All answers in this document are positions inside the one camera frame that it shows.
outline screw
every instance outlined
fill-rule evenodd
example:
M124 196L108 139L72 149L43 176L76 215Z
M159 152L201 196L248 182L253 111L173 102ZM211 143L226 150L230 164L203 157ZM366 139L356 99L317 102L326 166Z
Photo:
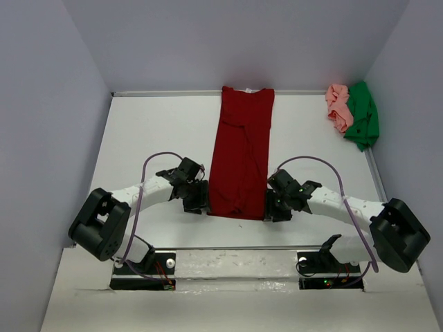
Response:
M174 268L175 267L175 260L173 260L172 258L168 258L166 260L166 267L167 268Z
M302 268L305 268L307 266L307 258L306 257L300 257L298 260L298 265Z

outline crumpled clothing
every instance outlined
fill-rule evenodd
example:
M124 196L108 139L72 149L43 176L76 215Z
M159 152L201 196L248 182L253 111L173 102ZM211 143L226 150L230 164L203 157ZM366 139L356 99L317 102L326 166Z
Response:
M373 146L380 136L377 106L365 82L349 88L347 106L354 116L354 124L346 131L345 138L357 144L360 151Z
M326 91L327 117L334 121L334 127L341 133L354 124L354 117L346 105L348 99L346 85L333 84Z

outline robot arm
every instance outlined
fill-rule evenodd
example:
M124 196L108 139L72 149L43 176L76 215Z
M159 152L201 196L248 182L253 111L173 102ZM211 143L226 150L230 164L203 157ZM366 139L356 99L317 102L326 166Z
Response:
M198 179L201 165L188 158L174 169L156 173L156 176L123 190L106 192L98 188L89 195L75 218L69 236L100 261L119 259L129 243L125 234L129 218L135 213L140 188L141 210L157 203L182 199L185 212L201 214L209 210L208 181ZM343 197L307 181L300 185L283 169L272 175L266 193L265 220L286 221L291 211L324 215L353 224ZM408 272L430 241L429 234L408 206L397 199L389 203L369 202L347 197L356 223L366 234L366 241L374 247L375 259L399 272ZM370 261L360 237L329 238L320 249L321 261L333 260L340 264ZM133 238L127 259L147 270L154 259L154 247L145 240Z
M268 183L272 187L266 193L268 220L289 220L291 210L295 210L353 224L343 197L320 183L307 181L300 185L283 169ZM377 252L376 260L398 272L408 272L431 239L409 207L398 199L381 203L347 197L347 201L358 226L367 233L363 236ZM320 251L342 264L370 261L359 237L334 235Z
M140 211L180 198L185 212L201 214L208 207L208 181L199 179L200 171L201 165L184 158L177 168L157 172L139 185L114 192L95 189L71 225L69 237L100 261L121 258L129 243L125 231L136 211L140 188ZM127 259L143 268L153 258L154 247L134 237Z

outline folded red shirt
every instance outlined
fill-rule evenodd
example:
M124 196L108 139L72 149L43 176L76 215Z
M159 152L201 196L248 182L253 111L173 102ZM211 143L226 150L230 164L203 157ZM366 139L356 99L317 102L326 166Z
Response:
M210 215L264 218L274 90L224 86L209 178Z

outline green cloth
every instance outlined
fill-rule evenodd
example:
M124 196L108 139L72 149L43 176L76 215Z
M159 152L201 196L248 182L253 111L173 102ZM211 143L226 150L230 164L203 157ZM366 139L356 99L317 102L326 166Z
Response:
M372 146L380 135L377 107L365 82L349 88L347 107L354 116L354 124L346 131L345 138L355 142L363 151Z

